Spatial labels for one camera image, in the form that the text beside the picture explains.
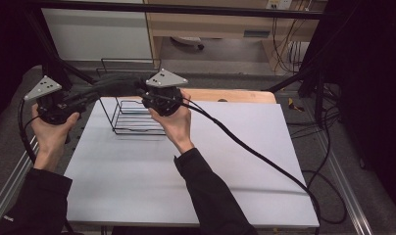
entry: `wire rack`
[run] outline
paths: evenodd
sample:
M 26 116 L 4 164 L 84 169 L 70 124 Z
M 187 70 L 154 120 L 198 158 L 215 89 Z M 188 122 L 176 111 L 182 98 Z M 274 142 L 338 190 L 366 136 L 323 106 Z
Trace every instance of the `wire rack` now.
M 100 104 L 116 134 L 124 135 L 165 135 L 161 125 L 155 122 L 140 101 L 116 99 L 113 115 L 107 112 L 103 101 Z

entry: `finger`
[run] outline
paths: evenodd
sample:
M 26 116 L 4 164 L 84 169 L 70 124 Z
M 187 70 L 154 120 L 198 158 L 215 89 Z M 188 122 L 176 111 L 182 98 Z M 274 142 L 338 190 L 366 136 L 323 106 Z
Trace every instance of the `finger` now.
M 189 95 L 188 93 L 186 93 L 183 90 L 180 90 L 180 94 L 182 94 L 183 99 L 183 103 L 186 105 L 189 105 L 189 100 L 191 100 L 191 95 Z
M 34 104 L 32 105 L 32 118 L 38 117 L 38 105 Z
M 150 116 L 152 117 L 153 120 L 157 121 L 157 117 L 159 116 L 158 112 L 156 112 L 154 109 L 149 108 L 148 109 Z
M 67 118 L 66 124 L 69 129 L 75 126 L 76 122 L 78 121 L 78 118 L 79 118 L 79 113 L 73 113 Z

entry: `table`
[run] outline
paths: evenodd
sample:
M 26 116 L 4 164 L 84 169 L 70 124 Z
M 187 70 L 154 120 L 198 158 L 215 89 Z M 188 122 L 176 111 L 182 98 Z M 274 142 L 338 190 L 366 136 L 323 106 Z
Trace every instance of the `table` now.
M 197 103 L 245 143 L 303 180 L 280 105 L 275 104 L 272 93 L 186 92 L 193 100 L 200 95 L 229 100 L 240 93 L 250 94 L 247 102 L 255 101 L 255 97 L 268 98 L 268 104 Z M 107 112 L 116 105 L 112 98 L 103 99 L 103 103 Z M 310 198 L 302 189 L 196 112 L 192 112 L 191 138 L 254 226 L 319 226 Z M 74 180 L 68 220 L 101 225 L 197 226 L 184 181 L 173 164 L 174 155 L 178 152 L 166 136 L 116 135 L 96 104 L 65 173 Z

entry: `black pole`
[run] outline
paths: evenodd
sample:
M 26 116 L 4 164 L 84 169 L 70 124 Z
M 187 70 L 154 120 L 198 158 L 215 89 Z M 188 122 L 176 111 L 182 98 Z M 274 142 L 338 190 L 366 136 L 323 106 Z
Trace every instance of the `black pole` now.
M 304 20 L 338 20 L 337 13 L 323 13 L 315 11 L 281 11 L 269 9 L 248 9 L 208 6 L 184 6 L 166 4 L 136 4 L 136 3 L 111 3 L 111 2 L 81 2 L 59 0 L 28 0 L 28 6 L 48 9 L 110 11 L 110 12 L 140 12 L 140 13 L 168 13 L 168 14 L 194 14 L 215 16 L 259 17 L 259 18 L 285 18 Z

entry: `person's right hand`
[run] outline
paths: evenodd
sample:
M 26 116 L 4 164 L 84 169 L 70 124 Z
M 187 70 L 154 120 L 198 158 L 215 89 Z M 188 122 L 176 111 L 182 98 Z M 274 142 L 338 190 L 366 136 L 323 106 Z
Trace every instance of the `person's right hand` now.
M 38 117 L 37 105 L 32 106 L 32 117 Z M 72 114 L 67 122 L 61 125 L 46 123 L 41 118 L 32 121 L 32 129 L 39 144 L 34 168 L 54 171 L 64 154 L 64 145 L 68 132 L 75 126 L 79 113 Z
M 182 97 L 187 100 L 191 99 L 191 96 L 180 90 Z M 189 101 L 183 100 L 184 104 L 189 104 Z M 161 117 L 153 109 L 149 109 L 152 119 L 157 121 L 167 133 L 168 138 L 174 143 L 181 154 L 194 148 L 194 144 L 191 141 L 190 130 L 191 130 L 191 111 L 181 106 L 177 111 L 169 117 Z

